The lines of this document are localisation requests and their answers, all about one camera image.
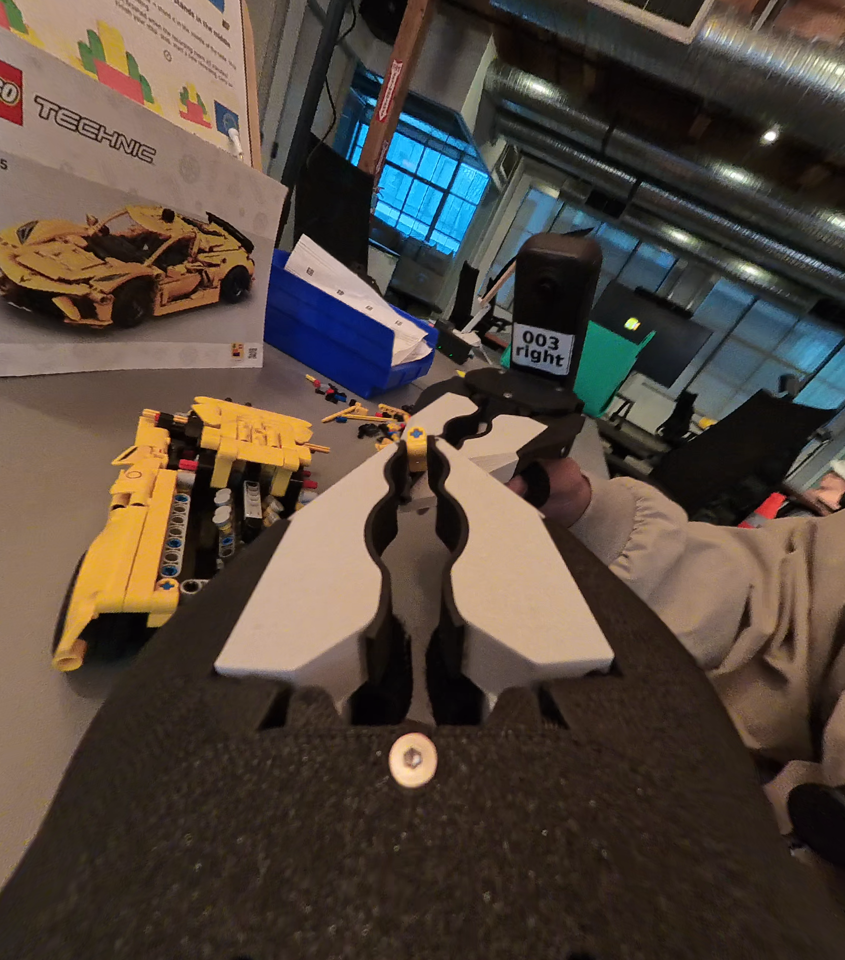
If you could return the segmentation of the black monitor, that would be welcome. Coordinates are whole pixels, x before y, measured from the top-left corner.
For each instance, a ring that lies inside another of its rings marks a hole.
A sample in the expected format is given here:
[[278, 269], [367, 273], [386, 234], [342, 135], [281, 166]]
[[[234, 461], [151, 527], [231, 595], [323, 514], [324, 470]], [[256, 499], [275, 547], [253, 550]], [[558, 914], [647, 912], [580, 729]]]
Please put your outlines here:
[[639, 347], [632, 373], [671, 388], [713, 332], [693, 312], [644, 287], [611, 281], [592, 306], [591, 322]]

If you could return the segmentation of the toy car instruction booklet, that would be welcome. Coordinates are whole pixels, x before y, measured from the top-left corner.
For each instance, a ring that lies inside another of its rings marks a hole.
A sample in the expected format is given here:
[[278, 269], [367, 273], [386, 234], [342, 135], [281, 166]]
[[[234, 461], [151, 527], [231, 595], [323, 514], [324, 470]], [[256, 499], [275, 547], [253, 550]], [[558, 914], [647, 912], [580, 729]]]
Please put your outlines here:
[[0, 378], [261, 368], [285, 196], [0, 27]]

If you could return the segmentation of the pile of small toy pieces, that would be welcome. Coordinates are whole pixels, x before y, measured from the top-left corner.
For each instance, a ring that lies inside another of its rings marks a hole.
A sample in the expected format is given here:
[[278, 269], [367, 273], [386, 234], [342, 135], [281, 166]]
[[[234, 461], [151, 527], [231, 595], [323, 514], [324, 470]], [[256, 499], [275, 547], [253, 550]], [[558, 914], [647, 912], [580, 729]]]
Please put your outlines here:
[[371, 409], [366, 402], [328, 380], [310, 373], [305, 375], [305, 380], [314, 394], [334, 407], [334, 411], [320, 421], [322, 425], [356, 424], [357, 439], [372, 440], [376, 450], [390, 447], [403, 438], [413, 413], [411, 408], [377, 403]]

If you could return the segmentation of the white papers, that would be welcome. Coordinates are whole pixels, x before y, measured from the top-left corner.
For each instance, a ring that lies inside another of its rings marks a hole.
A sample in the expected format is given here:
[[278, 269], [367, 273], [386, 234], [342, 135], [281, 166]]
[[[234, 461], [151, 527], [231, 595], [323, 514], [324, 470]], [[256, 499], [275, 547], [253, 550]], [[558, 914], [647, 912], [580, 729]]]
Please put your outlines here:
[[419, 326], [416, 318], [404, 316], [353, 270], [302, 234], [290, 253], [286, 271], [316, 287], [339, 304], [350, 308], [393, 334], [392, 366], [423, 359], [432, 354], [429, 333], [433, 327]]

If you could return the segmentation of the yellow toy car chassis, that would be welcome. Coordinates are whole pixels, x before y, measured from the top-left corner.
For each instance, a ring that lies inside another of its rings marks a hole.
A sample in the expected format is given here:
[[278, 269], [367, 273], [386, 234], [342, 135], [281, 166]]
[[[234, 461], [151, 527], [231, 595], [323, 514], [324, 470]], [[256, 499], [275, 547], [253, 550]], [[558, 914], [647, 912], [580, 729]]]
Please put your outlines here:
[[274, 524], [316, 498], [312, 425], [229, 398], [141, 412], [101, 532], [56, 621], [62, 673], [137, 650]]

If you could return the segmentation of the grey desk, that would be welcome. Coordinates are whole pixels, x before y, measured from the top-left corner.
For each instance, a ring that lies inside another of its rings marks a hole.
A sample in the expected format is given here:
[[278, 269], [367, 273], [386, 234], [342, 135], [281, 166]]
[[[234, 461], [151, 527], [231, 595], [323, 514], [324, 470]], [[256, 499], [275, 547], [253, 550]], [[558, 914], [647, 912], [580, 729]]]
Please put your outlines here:
[[303, 368], [0, 379], [0, 958], [621, 958], [637, 921], [624, 857], [582, 812], [557, 821], [581, 737], [433, 730], [440, 774], [408, 790], [403, 726], [355, 726], [320, 691], [192, 667], [230, 630], [265, 547], [142, 654], [64, 675], [54, 622], [105, 518], [109, 464], [143, 407], [196, 395], [314, 424], [325, 487], [373, 450], [320, 425]]

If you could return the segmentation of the wooden post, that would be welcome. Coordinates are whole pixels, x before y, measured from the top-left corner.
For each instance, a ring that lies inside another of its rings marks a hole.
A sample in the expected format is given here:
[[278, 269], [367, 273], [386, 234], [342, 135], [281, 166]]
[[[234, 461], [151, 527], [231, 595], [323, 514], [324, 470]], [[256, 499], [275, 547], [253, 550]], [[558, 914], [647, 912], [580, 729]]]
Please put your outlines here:
[[358, 168], [371, 176], [372, 191], [379, 188], [387, 153], [437, 6], [435, 1], [406, 2], [359, 157]]

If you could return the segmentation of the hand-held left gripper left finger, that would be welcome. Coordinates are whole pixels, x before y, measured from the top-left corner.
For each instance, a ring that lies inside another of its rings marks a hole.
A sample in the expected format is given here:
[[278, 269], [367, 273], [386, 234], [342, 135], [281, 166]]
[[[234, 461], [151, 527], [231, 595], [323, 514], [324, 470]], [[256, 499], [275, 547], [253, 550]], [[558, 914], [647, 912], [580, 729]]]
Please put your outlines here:
[[412, 653], [382, 554], [398, 533], [406, 442], [384, 447], [278, 528], [216, 672], [325, 691], [337, 709], [406, 710]]

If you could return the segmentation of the person's right forearm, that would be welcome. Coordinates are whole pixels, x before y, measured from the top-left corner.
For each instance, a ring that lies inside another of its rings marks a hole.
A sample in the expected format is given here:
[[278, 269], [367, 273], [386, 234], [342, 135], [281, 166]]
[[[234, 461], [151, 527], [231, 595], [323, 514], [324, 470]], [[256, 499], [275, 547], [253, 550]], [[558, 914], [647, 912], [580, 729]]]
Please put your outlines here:
[[754, 538], [770, 522], [806, 518], [717, 526], [690, 521], [635, 479], [589, 482], [590, 505], [571, 532], [691, 654], [749, 750], [777, 763], [813, 759], [808, 642], [791, 630], [795, 576], [774, 585], [781, 550]]

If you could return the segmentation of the black office chair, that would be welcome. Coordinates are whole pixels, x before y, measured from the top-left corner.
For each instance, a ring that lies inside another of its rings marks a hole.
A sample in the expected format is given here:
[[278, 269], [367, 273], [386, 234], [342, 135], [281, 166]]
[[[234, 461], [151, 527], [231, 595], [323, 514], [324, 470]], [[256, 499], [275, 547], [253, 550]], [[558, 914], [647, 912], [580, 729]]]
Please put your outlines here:
[[647, 482], [693, 522], [737, 526], [776, 492], [800, 452], [836, 414], [761, 390], [664, 454]]

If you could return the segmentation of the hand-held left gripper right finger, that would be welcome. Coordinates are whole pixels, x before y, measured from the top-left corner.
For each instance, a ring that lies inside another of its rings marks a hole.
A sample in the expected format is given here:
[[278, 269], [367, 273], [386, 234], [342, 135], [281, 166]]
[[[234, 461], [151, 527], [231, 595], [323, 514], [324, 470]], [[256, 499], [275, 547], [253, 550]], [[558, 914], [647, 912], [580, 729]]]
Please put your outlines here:
[[539, 511], [442, 439], [427, 478], [448, 552], [431, 708], [489, 710], [506, 690], [610, 673], [614, 651]]

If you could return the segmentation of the person's right hand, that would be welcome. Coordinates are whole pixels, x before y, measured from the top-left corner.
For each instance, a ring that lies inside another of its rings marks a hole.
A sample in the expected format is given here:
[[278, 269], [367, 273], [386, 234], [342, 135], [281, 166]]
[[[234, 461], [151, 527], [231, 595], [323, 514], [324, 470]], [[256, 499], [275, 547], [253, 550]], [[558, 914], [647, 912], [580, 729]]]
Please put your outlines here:
[[549, 522], [565, 529], [582, 519], [593, 498], [589, 477], [570, 458], [532, 462], [505, 486], [535, 505]]

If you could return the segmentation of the brick picture poster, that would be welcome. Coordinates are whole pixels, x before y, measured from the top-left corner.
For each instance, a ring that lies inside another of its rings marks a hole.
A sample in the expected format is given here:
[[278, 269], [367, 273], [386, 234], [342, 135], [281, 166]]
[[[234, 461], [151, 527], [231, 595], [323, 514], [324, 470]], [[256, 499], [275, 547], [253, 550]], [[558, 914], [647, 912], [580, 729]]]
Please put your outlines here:
[[0, 29], [261, 169], [243, 1], [0, 1]]

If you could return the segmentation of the blue plastic bin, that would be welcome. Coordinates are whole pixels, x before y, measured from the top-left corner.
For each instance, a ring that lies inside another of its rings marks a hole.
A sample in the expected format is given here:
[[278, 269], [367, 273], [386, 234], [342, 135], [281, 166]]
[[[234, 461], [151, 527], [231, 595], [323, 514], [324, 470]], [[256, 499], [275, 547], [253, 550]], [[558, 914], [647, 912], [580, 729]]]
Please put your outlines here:
[[394, 332], [285, 269], [289, 253], [275, 250], [266, 297], [264, 342], [330, 381], [374, 398], [425, 376], [439, 331], [397, 310], [406, 326], [423, 335], [421, 357], [392, 364]]

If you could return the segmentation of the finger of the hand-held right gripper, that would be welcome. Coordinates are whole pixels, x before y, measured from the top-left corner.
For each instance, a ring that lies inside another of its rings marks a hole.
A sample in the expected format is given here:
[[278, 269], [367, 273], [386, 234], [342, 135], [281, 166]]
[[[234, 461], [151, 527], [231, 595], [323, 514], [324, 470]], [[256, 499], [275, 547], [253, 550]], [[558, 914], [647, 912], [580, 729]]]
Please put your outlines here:
[[416, 428], [428, 437], [444, 435], [451, 421], [463, 416], [463, 395], [447, 392], [426, 405], [416, 404]]
[[501, 483], [516, 474], [521, 450], [547, 430], [528, 416], [497, 415], [487, 432], [469, 439], [469, 461]]

